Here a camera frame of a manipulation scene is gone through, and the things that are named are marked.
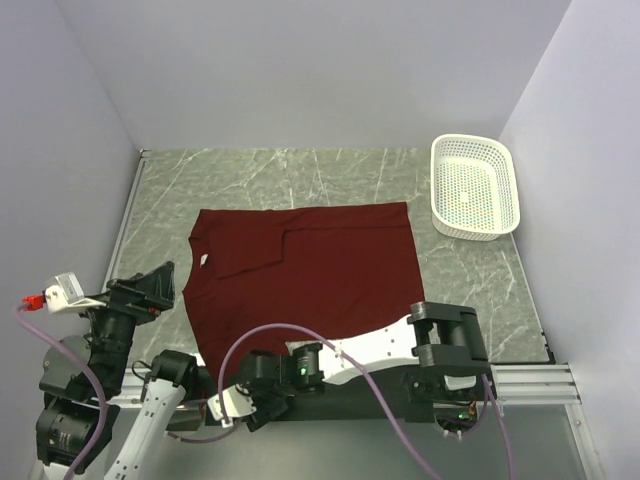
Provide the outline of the dark red t shirt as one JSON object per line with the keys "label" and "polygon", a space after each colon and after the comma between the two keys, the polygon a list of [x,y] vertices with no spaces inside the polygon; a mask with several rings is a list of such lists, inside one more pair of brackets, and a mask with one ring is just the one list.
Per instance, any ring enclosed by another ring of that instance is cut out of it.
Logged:
{"label": "dark red t shirt", "polygon": [[211,376],[252,350],[285,354],[303,335],[329,340],[385,327],[424,298],[403,202],[293,210],[201,210],[183,297]]}

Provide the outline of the white plastic perforated basket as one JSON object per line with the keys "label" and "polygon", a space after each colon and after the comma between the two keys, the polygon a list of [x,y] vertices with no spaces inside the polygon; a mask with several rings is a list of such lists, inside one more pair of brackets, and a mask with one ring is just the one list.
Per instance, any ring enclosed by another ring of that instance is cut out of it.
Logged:
{"label": "white plastic perforated basket", "polygon": [[430,150],[432,223],[443,235],[493,241],[512,233],[521,212],[513,159],[497,140],[437,137]]}

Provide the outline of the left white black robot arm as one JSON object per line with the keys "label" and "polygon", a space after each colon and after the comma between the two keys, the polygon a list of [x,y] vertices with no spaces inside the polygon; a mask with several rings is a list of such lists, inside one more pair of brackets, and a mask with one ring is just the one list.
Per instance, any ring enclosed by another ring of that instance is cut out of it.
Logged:
{"label": "left white black robot arm", "polygon": [[51,314],[76,313],[90,330],[54,342],[39,388],[45,406],[36,423],[37,457],[51,479],[140,479],[175,410],[204,394],[195,356],[164,350],[143,378],[140,410],[114,462],[106,462],[120,413],[120,395],[135,329],[175,302],[174,268],[167,261],[146,274],[112,279],[87,295],[77,277],[53,277],[36,305]]}

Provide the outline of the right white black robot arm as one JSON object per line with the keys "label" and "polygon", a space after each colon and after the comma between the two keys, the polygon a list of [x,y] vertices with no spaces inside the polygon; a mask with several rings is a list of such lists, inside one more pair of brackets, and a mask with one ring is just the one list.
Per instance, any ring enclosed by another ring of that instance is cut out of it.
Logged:
{"label": "right white black robot arm", "polygon": [[255,431],[274,420],[357,420],[387,412],[463,436],[480,419],[491,364],[477,313],[419,302],[409,315],[347,339],[286,355],[247,354],[224,392],[224,411]]}

